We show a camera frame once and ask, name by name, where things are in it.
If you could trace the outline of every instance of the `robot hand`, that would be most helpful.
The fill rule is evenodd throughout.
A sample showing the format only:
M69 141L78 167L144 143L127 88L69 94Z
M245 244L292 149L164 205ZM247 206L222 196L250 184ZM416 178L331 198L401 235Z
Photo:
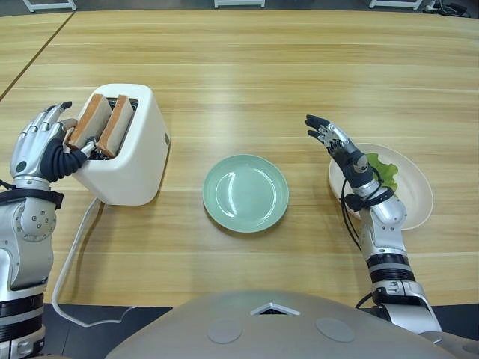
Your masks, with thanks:
M308 130L308 135L324 144L353 189L354 194L348 194L345 198L349 208L359 211L393 196L392 189L382 188L381 183L374 178L374 169L369 165L366 155L339 127L311 114L306 116L306 125L316 130Z
M367 163L366 155L339 127L311 114L306 116L306 125L316 130L309 130L308 135L324 144L352 188L361 187L373 180L373 171Z
M77 122L70 118L58 122L60 114L72 105L63 102L40 112L20 133L10 161L10 173L17 188L47 190L49 183L80 168L95 147L94 141L65 153L63 141Z

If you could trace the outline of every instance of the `lettuce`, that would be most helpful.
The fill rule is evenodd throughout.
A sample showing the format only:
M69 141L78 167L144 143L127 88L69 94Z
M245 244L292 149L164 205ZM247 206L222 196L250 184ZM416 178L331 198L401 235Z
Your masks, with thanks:
M392 163L385 164L379 160L379 155L377 153L367 153L367 161L371 167L374 167L379 172L379 175L382 179L382 185L391 187L394 192L397 190L397 183L394 181L394 175L399 172L399 169L396 165Z

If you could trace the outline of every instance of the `gray circular button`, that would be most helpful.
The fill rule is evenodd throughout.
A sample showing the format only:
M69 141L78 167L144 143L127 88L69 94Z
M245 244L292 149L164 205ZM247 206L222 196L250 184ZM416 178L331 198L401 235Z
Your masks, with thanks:
M349 343L355 338L354 331L348 324L334 318L318 319L316 328L322 335L335 342Z
M219 319L208 328L208 337L218 344L234 342L241 333L241 324L235 319Z

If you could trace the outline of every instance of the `wood grain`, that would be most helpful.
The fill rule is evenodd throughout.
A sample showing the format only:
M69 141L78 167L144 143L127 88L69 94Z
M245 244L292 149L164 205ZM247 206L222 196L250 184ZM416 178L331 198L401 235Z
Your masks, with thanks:
M329 190L329 156L305 134L312 113L357 142L394 148L426 174L433 215L403 233L416 278L434 305L478 302L479 24L455 20L339 11L76 13L0 102L0 178L9 177L26 121L63 100L74 102L65 115L75 116L105 83L152 87L172 142L157 198L102 209L61 300L175 306L208 292L265 288L355 304L370 279ZM269 159L288 181L287 213L263 233L223 230L204 211L206 173L236 153ZM65 201L52 283L92 199L71 178L54 188Z
M0 21L0 99L12 81L68 19L68 13L10 16Z

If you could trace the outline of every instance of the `white plate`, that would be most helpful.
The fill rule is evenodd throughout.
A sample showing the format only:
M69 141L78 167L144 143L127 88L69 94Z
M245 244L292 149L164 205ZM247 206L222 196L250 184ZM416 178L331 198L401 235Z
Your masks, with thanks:
M396 195L407 210L403 230L411 230L422 225L433 211L433 191L418 166L407 157L380 144L356 144L356 146L363 153L378 153L382 163L392 163L397 166L399 172L394 175L394 181L397 183ZM329 185L338 199L341 197L343 182L343 172L336 162L331 160L329 163ZM352 192L349 183L346 183L344 197ZM359 212L353 212L349 208L348 211L357 219L361 219Z

